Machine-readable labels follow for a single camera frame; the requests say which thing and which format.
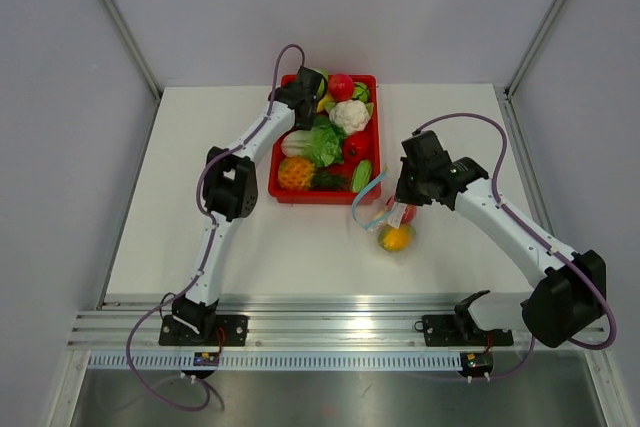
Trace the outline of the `garlic bulb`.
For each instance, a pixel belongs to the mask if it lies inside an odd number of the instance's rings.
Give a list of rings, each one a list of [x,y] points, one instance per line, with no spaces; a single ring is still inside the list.
[[[389,197],[384,206],[384,212],[389,213],[395,209],[396,201],[393,197]]]

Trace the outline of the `clear zip top bag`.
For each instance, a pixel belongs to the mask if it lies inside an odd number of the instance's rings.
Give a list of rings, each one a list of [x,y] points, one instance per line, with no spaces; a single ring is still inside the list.
[[[377,187],[381,186],[381,183],[386,177],[386,172],[387,172],[386,168],[384,168],[381,171],[381,173],[378,174],[377,176],[373,176],[373,172],[372,172],[369,184],[360,193],[355,193],[356,196],[352,201],[351,208],[350,208],[352,219],[363,230],[367,232],[374,232],[376,234],[376,241],[377,241],[377,237],[380,229],[385,225],[390,225],[394,228],[397,228],[401,225],[401,217],[404,211],[404,207],[407,205],[407,204],[399,203],[395,200],[396,201],[395,209],[392,212],[385,213],[384,206],[387,201],[386,200],[385,203],[382,205],[381,209],[376,214],[374,214],[370,220],[364,221],[358,216],[360,205],[364,202],[365,198],[369,194],[372,194]]]

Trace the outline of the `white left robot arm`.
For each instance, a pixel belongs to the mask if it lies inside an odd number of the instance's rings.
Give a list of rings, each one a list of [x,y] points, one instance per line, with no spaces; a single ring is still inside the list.
[[[215,335],[226,257],[258,200],[257,165],[286,132],[313,126],[326,93],[324,76],[301,66],[293,81],[273,89],[267,108],[237,141],[210,149],[196,186],[197,206],[207,218],[201,253],[188,288],[172,302],[172,317],[191,343],[203,345]]]

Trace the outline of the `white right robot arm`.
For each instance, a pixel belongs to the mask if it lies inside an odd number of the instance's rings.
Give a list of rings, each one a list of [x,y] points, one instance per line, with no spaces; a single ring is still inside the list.
[[[556,348],[605,314],[606,263],[593,250],[578,253],[554,238],[502,196],[477,162],[451,160],[432,131],[402,143],[396,201],[439,203],[487,235],[532,287],[530,294],[479,291],[456,304],[454,331],[476,343],[488,331],[528,330]]]

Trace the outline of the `yellow lemon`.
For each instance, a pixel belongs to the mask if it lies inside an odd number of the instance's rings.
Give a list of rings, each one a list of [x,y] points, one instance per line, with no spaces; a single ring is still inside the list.
[[[335,107],[337,101],[331,96],[330,93],[327,93],[317,104],[317,112],[329,112],[331,109]]]

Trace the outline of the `red apple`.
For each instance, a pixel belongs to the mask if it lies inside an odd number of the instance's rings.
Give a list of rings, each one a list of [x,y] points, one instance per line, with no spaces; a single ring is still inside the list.
[[[347,101],[353,96],[355,83],[349,75],[336,73],[329,76],[328,90],[335,101]]]

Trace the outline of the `white cauliflower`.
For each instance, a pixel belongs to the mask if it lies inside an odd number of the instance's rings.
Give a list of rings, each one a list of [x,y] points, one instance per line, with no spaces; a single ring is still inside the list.
[[[339,102],[329,112],[330,121],[347,136],[364,131],[371,119],[366,104],[360,100]]]

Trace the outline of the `dark green round vegetable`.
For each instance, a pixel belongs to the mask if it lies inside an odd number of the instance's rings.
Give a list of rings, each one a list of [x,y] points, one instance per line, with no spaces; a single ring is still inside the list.
[[[356,82],[352,98],[367,103],[371,99],[371,90],[365,83]]]

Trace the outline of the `green lettuce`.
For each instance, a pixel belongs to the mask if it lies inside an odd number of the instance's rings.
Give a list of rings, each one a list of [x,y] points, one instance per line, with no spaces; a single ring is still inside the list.
[[[325,168],[343,162],[345,139],[344,131],[329,122],[287,134],[281,142],[281,152],[286,157],[302,157],[316,167]]]

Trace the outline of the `green cucumber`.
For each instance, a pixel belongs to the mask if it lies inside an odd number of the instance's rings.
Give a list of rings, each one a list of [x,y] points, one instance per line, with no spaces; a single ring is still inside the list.
[[[360,161],[353,170],[350,191],[360,193],[369,184],[372,172],[373,166],[368,159]]]

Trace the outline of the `red bell pepper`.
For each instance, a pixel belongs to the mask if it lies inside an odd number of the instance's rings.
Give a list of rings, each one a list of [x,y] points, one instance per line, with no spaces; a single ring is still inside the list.
[[[360,131],[347,137],[343,142],[343,157],[346,162],[359,163],[368,158],[371,136]]]

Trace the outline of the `small pineapple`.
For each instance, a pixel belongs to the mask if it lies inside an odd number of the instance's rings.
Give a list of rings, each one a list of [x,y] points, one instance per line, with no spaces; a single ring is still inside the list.
[[[280,188],[293,192],[341,191],[346,187],[347,178],[318,169],[309,159],[297,156],[286,157],[279,164],[277,184]]]

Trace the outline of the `right aluminium frame post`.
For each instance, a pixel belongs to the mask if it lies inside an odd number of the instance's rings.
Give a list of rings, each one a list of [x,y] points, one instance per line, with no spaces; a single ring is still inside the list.
[[[523,85],[527,74],[536,62],[537,57],[541,54],[545,43],[551,36],[555,25],[559,22],[569,1],[570,0],[551,0],[521,60],[505,87],[505,96],[509,101],[515,98],[519,88]]]

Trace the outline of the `aluminium frame post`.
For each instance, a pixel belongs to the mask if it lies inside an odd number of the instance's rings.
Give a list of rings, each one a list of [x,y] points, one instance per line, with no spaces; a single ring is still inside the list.
[[[136,41],[121,9],[116,0],[99,0],[107,16],[109,17],[119,39],[121,40],[130,60],[141,76],[154,102],[159,105],[162,99],[163,88],[152,72],[138,42]]]
[[[527,74],[536,62],[537,57],[541,54],[545,43],[551,36],[555,25],[559,22],[569,1],[570,0],[551,0],[521,60],[505,87],[505,96],[509,101],[515,98],[519,88],[523,85]]]

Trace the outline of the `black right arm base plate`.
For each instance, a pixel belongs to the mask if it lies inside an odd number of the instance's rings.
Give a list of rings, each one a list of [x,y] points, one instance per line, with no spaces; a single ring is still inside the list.
[[[427,347],[510,347],[514,345],[511,331],[495,329],[461,330],[453,314],[424,315],[413,324],[413,329],[422,334]]]

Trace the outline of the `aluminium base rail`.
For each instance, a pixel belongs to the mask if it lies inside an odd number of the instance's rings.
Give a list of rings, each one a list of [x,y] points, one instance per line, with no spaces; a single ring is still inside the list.
[[[418,351],[414,324],[448,313],[462,294],[225,294],[216,312],[248,318],[246,351]],[[108,294],[97,309],[77,313],[69,349],[119,349],[134,324],[159,303],[152,294]]]

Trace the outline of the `left aluminium frame post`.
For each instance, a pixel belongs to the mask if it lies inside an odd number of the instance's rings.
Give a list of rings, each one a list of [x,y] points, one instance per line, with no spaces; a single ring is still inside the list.
[[[107,16],[109,17],[119,39],[121,40],[130,60],[141,76],[154,102],[159,105],[162,99],[163,88],[152,72],[138,42],[136,41],[121,9],[116,0],[99,0]]]

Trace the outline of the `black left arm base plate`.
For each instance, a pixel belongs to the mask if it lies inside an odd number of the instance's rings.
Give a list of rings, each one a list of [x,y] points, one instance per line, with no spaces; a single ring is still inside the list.
[[[197,332],[192,327],[165,315],[158,343],[171,347],[243,347],[246,345],[249,318],[243,315],[217,315],[211,325]]]

